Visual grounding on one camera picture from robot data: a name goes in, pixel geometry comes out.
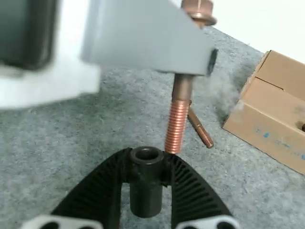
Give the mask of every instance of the white plastic base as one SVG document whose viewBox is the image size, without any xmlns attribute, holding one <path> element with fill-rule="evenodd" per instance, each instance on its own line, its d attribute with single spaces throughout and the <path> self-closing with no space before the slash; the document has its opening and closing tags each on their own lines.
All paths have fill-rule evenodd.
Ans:
<svg viewBox="0 0 305 229">
<path fill-rule="evenodd" d="M 80 59 L 88 0 L 61 0 L 52 63 L 31 72 L 0 67 L 0 109 L 71 99 L 99 91 L 101 69 Z"/>
</svg>

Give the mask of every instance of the gray metal bracket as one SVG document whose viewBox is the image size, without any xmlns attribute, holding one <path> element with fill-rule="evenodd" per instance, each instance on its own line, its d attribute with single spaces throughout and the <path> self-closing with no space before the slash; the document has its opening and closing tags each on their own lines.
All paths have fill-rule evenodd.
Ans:
<svg viewBox="0 0 305 229">
<path fill-rule="evenodd" d="M 207 75 L 213 42 L 169 0 L 91 0 L 82 58 L 102 66 Z"/>
</svg>

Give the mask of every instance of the black plastic part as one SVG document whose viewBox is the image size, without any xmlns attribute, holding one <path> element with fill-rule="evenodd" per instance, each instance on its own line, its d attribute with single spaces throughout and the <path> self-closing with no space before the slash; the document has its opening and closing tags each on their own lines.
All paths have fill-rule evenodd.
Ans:
<svg viewBox="0 0 305 229">
<path fill-rule="evenodd" d="M 124 165 L 131 149 L 117 152 L 82 180 L 52 212 L 53 215 L 92 219 L 104 229 L 118 229 Z"/>
<path fill-rule="evenodd" d="M 172 229 L 179 223 L 231 215 L 211 186 L 176 155 L 168 156 L 172 178 Z"/>
<path fill-rule="evenodd" d="M 163 152 L 154 147 L 139 147 L 130 153 L 130 209 L 141 218 L 150 218 L 162 208 Z"/>
<path fill-rule="evenodd" d="M 136 154 L 145 149 L 148 154 Z M 130 183 L 131 210 L 140 217 L 160 212 L 161 185 L 171 185 L 172 229 L 180 222 L 231 215 L 193 168 L 178 156 L 152 147 L 127 148 L 112 155 L 81 181 L 52 214 L 92 219 L 105 229 L 118 229 L 124 182 Z"/>
<path fill-rule="evenodd" d="M 0 61 L 44 67 L 52 56 L 58 0 L 0 0 Z"/>
</svg>

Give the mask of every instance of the white plastic piece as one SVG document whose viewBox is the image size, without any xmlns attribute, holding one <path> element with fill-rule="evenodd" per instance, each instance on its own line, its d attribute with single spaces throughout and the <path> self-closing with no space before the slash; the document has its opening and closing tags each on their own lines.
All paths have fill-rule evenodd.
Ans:
<svg viewBox="0 0 305 229">
<path fill-rule="evenodd" d="M 25 108 L 99 91 L 101 69 L 80 59 L 88 0 L 61 0 L 54 60 L 38 72 L 0 67 L 0 109 Z"/>
<path fill-rule="evenodd" d="M 228 225 L 226 227 L 218 226 L 220 223 L 228 223 L 231 226 L 230 227 Z M 196 229 L 220 229 L 220 228 L 240 229 L 239 223 L 233 217 L 226 215 L 182 222 L 177 225 L 176 229 L 184 229 L 188 227 L 196 228 Z"/>
<path fill-rule="evenodd" d="M 43 228 L 43 226 L 49 223 L 56 224 L 59 229 L 80 229 L 80 228 L 103 229 L 103 226 L 99 222 L 94 220 L 76 219 L 76 218 L 52 216 L 52 215 L 37 216 L 36 218 L 23 223 L 21 229 L 41 229 Z"/>
</svg>

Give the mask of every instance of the cardboard box flap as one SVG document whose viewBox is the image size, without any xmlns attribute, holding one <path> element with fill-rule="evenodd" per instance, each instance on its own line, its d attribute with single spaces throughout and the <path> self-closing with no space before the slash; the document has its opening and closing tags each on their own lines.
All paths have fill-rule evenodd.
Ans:
<svg viewBox="0 0 305 229">
<path fill-rule="evenodd" d="M 298 61 L 270 51 L 256 77 L 305 101 L 305 67 Z"/>
</svg>

